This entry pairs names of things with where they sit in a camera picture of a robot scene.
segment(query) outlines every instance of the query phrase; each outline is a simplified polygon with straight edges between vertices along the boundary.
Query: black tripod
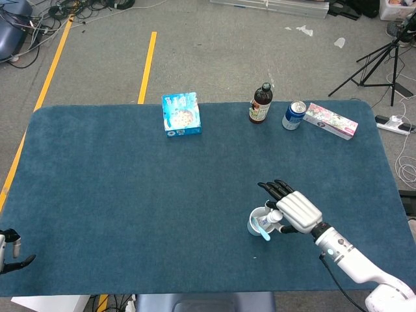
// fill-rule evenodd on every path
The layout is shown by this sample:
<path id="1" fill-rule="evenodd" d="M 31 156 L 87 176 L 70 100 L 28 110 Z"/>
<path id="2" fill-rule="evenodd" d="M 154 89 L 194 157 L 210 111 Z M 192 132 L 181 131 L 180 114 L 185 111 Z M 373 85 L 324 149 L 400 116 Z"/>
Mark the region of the black tripod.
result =
<path id="1" fill-rule="evenodd" d="M 358 71 L 356 71 L 351 77 L 349 77 L 346 81 L 341 83 L 334 91 L 328 94 L 328 96 L 331 96 L 332 94 L 336 93 L 342 86 L 344 86 L 347 82 L 352 81 L 357 86 L 391 86 L 391 103 L 390 106 L 393 106 L 393 102 L 395 100 L 395 85 L 396 85 L 396 74 L 397 74 L 397 60 L 398 60 L 398 48 L 399 48 L 399 41 L 403 39 L 405 35 L 407 35 L 408 30 L 410 27 L 414 27 L 412 25 L 415 22 L 415 16 L 416 11 L 411 15 L 411 18 L 409 19 L 408 24 L 404 27 L 403 31 L 397 36 L 396 39 L 394 39 L 389 44 L 383 45 L 381 48 L 377 49 L 376 51 L 371 52 L 370 54 L 365 55 L 364 57 L 361 57 L 357 62 L 366 59 L 365 65 L 361 67 Z M 374 73 L 374 71 L 377 69 L 377 67 L 383 62 L 383 60 L 390 55 L 391 50 L 395 50 L 395 66 L 393 68 L 393 82 L 392 83 L 380 83 L 380 84 L 366 84 L 365 82 L 368 80 L 368 78 Z M 374 58 L 370 59 L 370 57 L 374 54 L 378 53 Z M 371 63 L 373 63 L 375 60 L 377 60 L 377 63 L 371 68 L 370 72 L 367 73 L 367 67 L 370 66 Z M 361 80 L 357 82 L 354 80 L 354 77 L 361 73 Z"/>

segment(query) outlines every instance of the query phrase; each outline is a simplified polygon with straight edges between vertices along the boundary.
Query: yellow tape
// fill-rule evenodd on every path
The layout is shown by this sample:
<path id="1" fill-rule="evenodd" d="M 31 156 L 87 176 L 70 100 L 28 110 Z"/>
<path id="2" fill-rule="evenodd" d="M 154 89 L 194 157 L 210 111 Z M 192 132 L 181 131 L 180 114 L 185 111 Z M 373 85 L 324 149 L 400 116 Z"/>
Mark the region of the yellow tape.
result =
<path id="1" fill-rule="evenodd" d="M 42 106 L 42 104 L 44 103 L 44 99 L 46 97 L 47 89 L 49 88 L 49 85 L 51 84 L 53 74 L 55 73 L 55 69 L 57 68 L 60 55 L 62 54 L 62 50 L 64 49 L 64 46 L 65 46 L 65 41 L 66 41 L 66 39 L 68 37 L 68 33 L 70 32 L 70 29 L 71 29 L 71 25 L 72 25 L 72 18 L 66 22 L 64 33 L 62 34 L 62 37 L 60 39 L 57 52 L 55 53 L 55 57 L 53 58 L 51 67 L 49 69 L 49 72 L 47 73 L 44 86 L 42 87 L 42 90 L 40 91 L 38 101 L 36 102 L 36 106 L 34 107 L 33 111 L 37 111 Z M 17 169 L 18 164 L 19 164 L 21 150 L 23 149 L 23 143 L 25 142 L 25 136 L 26 136 L 26 131 L 23 134 L 23 138 L 21 138 L 18 151 L 16 152 L 16 155 L 14 156 L 13 163 L 12 163 L 12 166 L 10 167 L 10 170 L 8 171 L 5 184 L 3 185 L 3 188 L 1 189 L 1 193 L 0 193 L 0 213 L 3 210 L 3 207 L 5 206 L 8 192 L 10 190 L 10 187 L 12 186 L 14 175 L 16 173 L 16 169 Z"/>
<path id="2" fill-rule="evenodd" d="M 148 55 L 146 57 L 146 63 L 144 65 L 142 85 L 140 86 L 140 92 L 138 94 L 137 104 L 144 104 L 144 98 L 146 97 L 146 90 L 148 88 L 150 68 L 151 68 L 151 60 L 153 58 L 153 52 L 155 51 L 156 36 L 157 36 L 157 32 L 152 31 L 151 36 L 150 36 Z"/>
<path id="3" fill-rule="evenodd" d="M 97 312 L 103 312 L 107 308 L 107 302 L 109 301 L 109 295 L 101 294 L 98 300 Z"/>

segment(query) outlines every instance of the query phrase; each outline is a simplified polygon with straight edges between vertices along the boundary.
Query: white robotic arm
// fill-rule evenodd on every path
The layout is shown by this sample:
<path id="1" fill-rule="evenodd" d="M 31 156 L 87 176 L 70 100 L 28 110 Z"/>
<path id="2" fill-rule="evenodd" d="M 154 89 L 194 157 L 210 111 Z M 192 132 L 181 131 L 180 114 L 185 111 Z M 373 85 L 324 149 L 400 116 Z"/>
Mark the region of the white robotic arm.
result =
<path id="1" fill-rule="evenodd" d="M 416 296 L 410 287 L 378 268 L 335 228 L 322 222 L 322 213 L 302 193 L 280 180 L 259 183 L 259 186 L 277 200 L 266 203 L 270 212 L 277 209 L 291 223 L 289 230 L 277 226 L 280 232 L 312 234 L 324 255 L 330 256 L 356 283 L 379 284 L 365 300 L 370 312 L 416 312 Z"/>
<path id="2" fill-rule="evenodd" d="M 20 235 L 14 229 L 6 229 L 5 231 L 0 230 L 0 274 L 6 274 L 27 267 L 36 257 L 35 255 L 30 255 L 22 262 L 5 263 L 7 243 L 13 243 L 13 258 L 17 258 L 20 254 L 20 241 Z"/>

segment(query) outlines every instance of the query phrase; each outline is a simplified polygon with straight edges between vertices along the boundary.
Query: gray carpet floor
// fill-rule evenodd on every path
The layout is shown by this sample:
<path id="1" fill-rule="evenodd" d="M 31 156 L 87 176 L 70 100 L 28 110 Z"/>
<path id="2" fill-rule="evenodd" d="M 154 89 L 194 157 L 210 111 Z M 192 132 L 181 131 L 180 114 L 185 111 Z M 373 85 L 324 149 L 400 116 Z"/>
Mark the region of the gray carpet floor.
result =
<path id="1" fill-rule="evenodd" d="M 136 0 L 136 6 L 155 3 L 158 1 Z M 103 11 L 99 16 L 110 13 Z M 249 101 L 264 81 L 273 83 L 276 100 L 327 99 L 329 92 L 359 68 L 356 59 L 391 40 L 385 34 L 386 24 L 378 18 L 352 21 L 328 16 L 319 20 L 214 5 L 208 0 L 168 0 L 154 8 L 129 10 L 73 28 L 44 106 L 136 103 L 151 31 L 158 35 L 146 103 L 160 103 L 163 94 L 188 91 L 196 91 L 200 102 Z M 313 29 L 313 36 L 296 30 L 303 25 Z M 339 37 L 346 39 L 342 49 L 333 44 Z M 59 38 L 60 35 L 42 46 L 39 59 L 25 70 L 0 64 L 2 185 Z M 405 64 L 402 73 L 416 79 L 416 49 L 402 48 L 400 53 L 399 69 Z M 32 57 L 22 57 L 19 65 Z M 381 64 L 369 82 L 386 82 L 392 69 L 393 60 Z M 416 93 L 415 81 L 405 77 L 398 81 Z M 358 88 L 348 83 L 332 98 L 365 100 L 376 105 L 374 114 L 403 114 L 399 96 L 394 107 L 389 105 L 389 90 L 381 100 L 386 88 Z M 406 116 L 416 124 L 416 102 L 405 104 Z M 380 131 L 380 135 L 394 172 L 405 137 L 387 131 Z M 416 137 L 411 135 L 404 155 L 414 156 L 415 150 Z M 396 174 L 395 177 L 398 188 L 410 189 Z M 368 295 L 366 291 L 350 293 L 362 305 Z M 276 301 L 282 312 L 356 311 L 335 291 L 281 292 L 276 294 Z M 28 310 L 2 298 L 0 311 Z"/>

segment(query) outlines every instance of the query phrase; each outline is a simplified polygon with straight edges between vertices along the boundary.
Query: power strip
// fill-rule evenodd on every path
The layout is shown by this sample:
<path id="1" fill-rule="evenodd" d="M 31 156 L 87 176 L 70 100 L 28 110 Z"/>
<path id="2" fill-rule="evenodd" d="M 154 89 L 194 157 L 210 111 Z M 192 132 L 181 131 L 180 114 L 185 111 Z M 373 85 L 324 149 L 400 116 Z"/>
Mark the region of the power strip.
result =
<path id="1" fill-rule="evenodd" d="M 409 131 L 414 131 L 416 127 L 408 123 L 402 122 L 401 118 L 392 116 L 390 118 L 377 115 L 376 116 L 377 128 L 398 133 L 400 135 L 408 135 Z"/>

